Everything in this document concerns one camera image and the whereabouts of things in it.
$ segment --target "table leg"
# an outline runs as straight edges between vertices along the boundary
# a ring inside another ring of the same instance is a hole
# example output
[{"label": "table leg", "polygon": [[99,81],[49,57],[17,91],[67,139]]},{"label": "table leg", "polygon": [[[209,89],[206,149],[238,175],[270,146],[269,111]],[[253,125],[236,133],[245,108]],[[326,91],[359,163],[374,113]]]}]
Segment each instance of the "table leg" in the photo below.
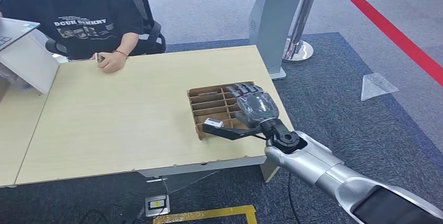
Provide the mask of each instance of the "table leg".
[{"label": "table leg", "polygon": [[269,159],[266,159],[263,164],[260,165],[262,170],[264,182],[268,183],[272,177],[274,177],[275,173],[280,169],[279,166],[271,162]]}]

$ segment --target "graphic print on shirt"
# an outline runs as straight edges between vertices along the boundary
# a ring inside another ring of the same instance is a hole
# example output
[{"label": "graphic print on shirt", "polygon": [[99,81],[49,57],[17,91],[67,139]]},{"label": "graphic print on shirt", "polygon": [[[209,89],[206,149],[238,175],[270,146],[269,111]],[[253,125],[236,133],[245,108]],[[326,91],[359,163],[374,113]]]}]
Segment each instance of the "graphic print on shirt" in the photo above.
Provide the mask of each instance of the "graphic print on shirt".
[{"label": "graphic print on shirt", "polygon": [[76,37],[79,39],[105,40],[112,35],[113,23],[107,23],[106,19],[90,20],[77,16],[59,17],[59,21],[54,22],[57,31],[62,38]]}]

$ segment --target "laptop keyboard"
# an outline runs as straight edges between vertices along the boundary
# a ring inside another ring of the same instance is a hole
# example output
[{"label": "laptop keyboard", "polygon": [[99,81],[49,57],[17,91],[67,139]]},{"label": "laptop keyboard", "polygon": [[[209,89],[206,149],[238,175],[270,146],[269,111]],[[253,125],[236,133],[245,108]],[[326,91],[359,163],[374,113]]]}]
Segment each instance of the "laptop keyboard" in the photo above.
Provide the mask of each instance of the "laptop keyboard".
[{"label": "laptop keyboard", "polygon": [[4,43],[6,43],[6,42],[8,42],[10,40],[11,40],[11,38],[9,38],[9,37],[2,37],[2,36],[0,36],[0,45],[3,45]]}]

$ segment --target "black office chair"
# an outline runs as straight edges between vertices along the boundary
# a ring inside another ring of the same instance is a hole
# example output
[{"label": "black office chair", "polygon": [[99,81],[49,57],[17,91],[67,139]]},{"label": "black office chair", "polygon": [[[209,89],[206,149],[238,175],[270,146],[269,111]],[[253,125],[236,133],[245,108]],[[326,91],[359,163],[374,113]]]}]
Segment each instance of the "black office chair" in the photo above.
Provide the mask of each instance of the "black office chair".
[{"label": "black office chair", "polygon": [[[166,51],[166,40],[165,37],[161,34],[161,25],[157,23],[152,15],[151,8],[149,6],[148,0],[133,0],[138,10],[143,16],[143,32],[148,34],[149,37],[146,40],[146,49],[147,54],[154,53],[164,53]],[[66,57],[66,48],[55,42],[53,39],[48,39],[46,44],[46,49],[52,53],[60,54]]]}]

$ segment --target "red floor tape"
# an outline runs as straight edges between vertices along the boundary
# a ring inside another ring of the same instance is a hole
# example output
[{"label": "red floor tape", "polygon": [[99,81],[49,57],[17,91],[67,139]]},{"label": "red floor tape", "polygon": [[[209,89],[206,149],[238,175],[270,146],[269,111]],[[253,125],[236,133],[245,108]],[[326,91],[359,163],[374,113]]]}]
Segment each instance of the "red floor tape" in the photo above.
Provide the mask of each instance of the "red floor tape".
[{"label": "red floor tape", "polygon": [[420,49],[412,40],[395,27],[387,18],[371,6],[366,0],[350,0],[368,17],[386,36],[391,39],[430,77],[443,86],[443,67]]}]

